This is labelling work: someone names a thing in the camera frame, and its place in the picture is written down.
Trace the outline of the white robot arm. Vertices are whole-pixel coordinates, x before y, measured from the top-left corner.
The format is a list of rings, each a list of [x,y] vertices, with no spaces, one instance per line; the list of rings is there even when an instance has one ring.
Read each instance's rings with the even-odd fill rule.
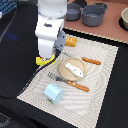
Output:
[[[57,49],[63,50],[66,34],[63,31],[67,0],[38,0],[38,20],[35,35],[38,37],[39,55],[50,59]]]

